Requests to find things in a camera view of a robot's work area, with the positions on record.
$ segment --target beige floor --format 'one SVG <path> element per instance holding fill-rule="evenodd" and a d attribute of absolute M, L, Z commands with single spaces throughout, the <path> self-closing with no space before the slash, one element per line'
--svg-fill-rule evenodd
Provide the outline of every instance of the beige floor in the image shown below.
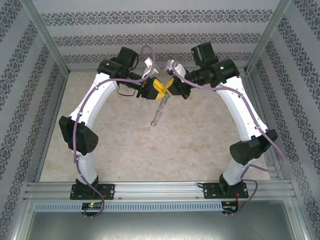
<path fill-rule="evenodd" d="M 58 119 L 82 100 L 95 72 L 71 72 Z M 167 82 L 169 76 L 159 79 Z M 120 92 L 129 94 L 125 86 Z M 171 97 L 157 126 L 151 126 L 159 100 L 120 96 L 114 91 L 98 114 L 93 131 L 99 136 L 95 168 L 100 181 L 214 181 L 231 160 L 229 146 L 240 140 L 225 103 L 215 92 L 193 89 L 188 100 Z M 257 164 L 266 167 L 265 160 Z M 74 182 L 73 156 L 58 121 L 42 171 L 42 182 Z M 247 178 L 268 180 L 250 169 Z"/>

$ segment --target wall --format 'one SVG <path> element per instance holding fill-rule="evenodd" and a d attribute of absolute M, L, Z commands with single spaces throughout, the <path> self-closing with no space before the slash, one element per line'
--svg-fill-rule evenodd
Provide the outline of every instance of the wall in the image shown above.
<path fill-rule="evenodd" d="M 320 8 L 294 0 L 251 72 L 264 117 L 278 144 L 311 239 L 320 238 Z"/>
<path fill-rule="evenodd" d="M 210 41 L 244 67 L 279 0 L 37 0 L 34 4 L 71 70 L 97 69 L 121 46 L 150 44 L 157 64 L 193 67 L 191 48 Z"/>
<path fill-rule="evenodd" d="M 0 0 L 0 240 L 37 174 L 65 76 L 18 0 Z"/>

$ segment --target metal sheet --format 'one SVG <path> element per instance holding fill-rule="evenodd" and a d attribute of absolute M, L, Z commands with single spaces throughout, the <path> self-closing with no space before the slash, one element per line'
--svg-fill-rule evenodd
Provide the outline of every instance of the metal sheet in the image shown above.
<path fill-rule="evenodd" d="M 41 202 L 36 203 L 37 213 L 80 213 L 81 202 Z M 100 209 L 90 209 L 88 212 L 98 212 Z M 133 213 L 133 212 L 211 212 L 223 211 L 221 201 L 205 202 L 106 202 L 103 212 Z"/>
<path fill-rule="evenodd" d="M 235 217 L 218 212 L 34 212 L 28 240 L 291 240 L 283 201 L 255 201 Z"/>

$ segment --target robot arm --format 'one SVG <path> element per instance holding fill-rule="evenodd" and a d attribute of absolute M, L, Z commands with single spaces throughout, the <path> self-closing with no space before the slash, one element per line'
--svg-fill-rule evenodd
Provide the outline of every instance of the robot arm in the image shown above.
<path fill-rule="evenodd" d="M 109 81 L 100 87 L 97 87 L 98 84 L 108 79 L 130 78 L 133 80 L 139 80 L 145 77 L 150 72 L 152 67 L 152 60 L 150 58 L 145 60 L 146 69 L 143 73 L 143 76 L 129 70 L 129 68 L 132 68 L 134 60 L 138 59 L 138 57 L 138 54 L 133 50 L 122 47 L 117 57 L 102 61 L 97 69 L 98 73 L 95 75 L 94 81 L 81 103 L 69 115 L 69 117 L 62 116 L 59 120 L 64 141 L 67 142 L 68 147 L 73 150 L 73 128 L 79 114 L 79 110 L 88 94 L 92 91 L 92 89 L 96 88 L 96 91 L 92 93 L 83 108 L 76 129 L 76 151 L 79 169 L 82 175 L 91 185 L 95 185 L 96 183 L 98 184 L 98 176 L 94 167 L 93 151 L 96 148 L 99 140 L 98 136 L 91 129 L 94 125 L 94 121 L 98 112 L 112 91 L 114 91 L 119 84 L 123 84 L 129 88 L 137 90 L 137 98 L 141 96 L 142 98 L 155 100 L 164 96 L 164 86 L 158 79 L 155 78 L 155 75 L 159 72 L 157 66 L 153 69 L 150 77 L 144 82 Z M 85 188 L 83 185 L 86 185 L 86 183 L 81 176 L 78 175 L 76 183 L 83 189 Z"/>
<path fill-rule="evenodd" d="M 191 49 L 194 61 L 200 69 L 192 72 L 186 71 L 181 64 L 175 67 L 177 73 L 186 80 L 200 86 L 210 84 L 212 88 L 232 88 L 246 98 L 258 125 L 264 133 L 273 141 L 277 139 L 276 131 L 269 130 L 268 127 L 259 118 L 253 108 L 242 80 L 239 77 L 239 71 L 231 59 L 219 61 L 209 42 L 200 44 Z M 167 73 L 172 75 L 173 60 L 168 61 L 166 66 Z M 183 82 L 178 76 L 173 76 L 166 86 L 172 95 L 181 95 L 187 99 L 193 86 Z M 222 192 L 227 195 L 238 184 L 243 181 L 242 174 L 249 164 L 259 158 L 269 147 L 270 143 L 256 128 L 256 125 L 241 97 L 229 90 L 218 90 L 217 93 L 227 105 L 235 124 L 238 128 L 241 141 L 230 146 L 232 160 L 228 169 L 220 176 L 219 186 Z"/>

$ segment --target purple cable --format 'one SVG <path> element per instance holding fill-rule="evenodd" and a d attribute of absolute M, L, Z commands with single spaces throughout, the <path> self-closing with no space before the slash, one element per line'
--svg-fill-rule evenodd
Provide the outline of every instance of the purple cable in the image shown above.
<path fill-rule="evenodd" d="M 278 153 L 280 154 L 280 156 L 281 156 L 282 159 L 283 159 L 284 165 L 283 165 L 283 167 L 282 167 L 281 169 L 279 169 L 279 170 L 269 170 L 269 169 L 265 169 L 265 168 L 259 167 L 259 166 L 257 166 L 257 165 L 254 165 L 254 164 L 249 164 L 249 165 L 245 168 L 245 170 L 243 171 L 243 173 L 241 174 L 241 176 L 240 176 L 241 178 L 244 177 L 244 175 L 245 175 L 246 172 L 248 171 L 249 167 L 253 167 L 253 168 L 259 169 L 259 170 L 264 171 L 264 172 L 276 173 L 276 174 L 277 174 L 277 173 L 281 173 L 281 172 L 283 172 L 283 171 L 285 171 L 285 170 L 287 169 L 287 167 L 288 167 L 288 160 L 286 159 L 286 157 L 285 157 L 285 155 L 283 154 L 283 152 L 281 151 L 281 149 L 275 144 L 275 142 L 272 141 L 272 140 L 270 139 L 270 137 L 268 137 L 268 135 L 260 128 L 260 126 L 259 126 L 259 124 L 258 124 L 258 121 L 256 120 L 255 115 L 254 115 L 254 113 L 252 112 L 252 110 L 251 110 L 251 108 L 250 108 L 250 105 L 249 105 L 248 101 L 246 100 L 246 98 L 244 97 L 244 95 L 243 95 L 241 92 L 239 92 L 239 91 L 237 91 L 237 90 L 235 90 L 235 89 L 233 89 L 233 88 L 231 88 L 231 87 L 207 87 L 207 86 L 200 86 L 200 85 L 198 85 L 198 84 L 195 84 L 195 83 L 193 83 L 193 82 L 185 79 L 183 76 L 181 76 L 181 75 L 177 72 L 176 66 L 177 66 L 178 64 L 179 64 L 178 61 L 174 61 L 174 62 L 172 63 L 172 70 L 173 70 L 174 74 L 175 74 L 180 80 L 184 81 L 185 83 L 189 84 L 190 86 L 193 86 L 193 87 L 198 88 L 198 89 L 209 90 L 209 91 L 221 91 L 221 90 L 226 90 L 226 91 L 231 91 L 231 92 L 237 94 L 237 95 L 243 100 L 246 108 L 248 109 L 249 114 L 250 114 L 250 116 L 251 116 L 251 118 L 252 118 L 252 120 L 253 120 L 253 122 L 254 122 L 254 124 L 255 124 L 255 127 L 256 127 L 256 128 L 259 130 L 259 132 L 268 140 L 268 142 L 278 151 Z M 236 213 L 234 213 L 233 215 L 236 215 L 236 214 L 238 214 L 239 212 L 241 212 L 241 211 L 250 203 L 251 199 L 254 197 L 254 195 L 256 194 L 257 189 L 258 189 L 258 182 L 257 182 L 256 180 L 253 180 L 253 179 L 243 179 L 243 180 L 244 180 L 244 181 L 249 181 L 249 182 L 254 182 L 254 183 L 255 183 L 255 189 L 254 189 L 252 195 L 249 197 L 249 199 L 248 199 L 248 200 L 246 201 L 246 203 L 243 205 L 243 207 L 242 207 L 239 211 L 237 211 Z"/>
<path fill-rule="evenodd" d="M 76 134 L 77 134 L 77 126 L 78 126 L 78 122 L 79 122 L 79 119 L 82 115 L 82 112 L 85 108 L 85 105 L 86 103 L 88 102 L 89 98 L 91 97 L 91 95 L 96 91 L 98 90 L 98 88 L 107 83 L 107 82 L 111 82 L 111 81 L 122 81 L 122 82 L 128 82 L 128 83 L 137 83 L 137 82 L 143 82 L 145 80 L 147 80 L 150 75 L 152 74 L 152 72 L 154 71 L 154 68 L 155 68 L 155 64 L 156 64 L 156 55 L 155 55 L 155 51 L 152 49 L 151 46 L 149 45 L 144 45 L 142 48 L 141 48 L 141 55 L 142 56 L 146 56 L 144 54 L 144 49 L 145 48 L 148 48 L 150 51 L 151 51 L 151 55 L 152 55 L 152 66 L 151 66 L 151 69 L 149 71 L 149 73 L 144 77 L 144 78 L 141 78 L 141 79 L 138 79 L 138 80 L 132 80 L 132 79 L 122 79 L 122 78 L 111 78 L 111 79 L 107 79 L 107 80 L 104 80 L 102 82 L 100 82 L 97 86 L 95 86 L 89 93 L 88 95 L 86 96 L 86 98 L 84 99 L 83 101 L 83 104 L 81 105 L 80 109 L 79 109 L 79 112 L 76 116 L 76 119 L 75 119 L 75 123 L 74 123 L 74 126 L 73 126 L 73 133 L 72 133 L 72 145 L 73 145 L 73 162 L 76 164 L 76 169 L 80 175 L 80 177 L 82 178 L 82 180 L 93 190 L 95 191 L 101 198 L 101 201 L 102 201 L 102 207 L 100 209 L 99 212 L 97 212 L 95 215 L 93 216 L 90 216 L 90 218 L 95 218 L 97 217 L 98 215 L 100 215 L 102 213 L 102 211 L 105 209 L 105 200 L 104 200 L 104 196 L 102 196 L 102 194 L 97 190 L 95 189 L 87 180 L 86 178 L 83 176 L 81 170 L 80 170 L 80 167 L 79 167 L 79 159 L 77 158 L 77 143 L 76 143 Z M 88 208 L 86 208 L 83 212 L 83 215 L 84 217 L 88 217 L 86 215 L 86 211 L 87 211 Z"/>

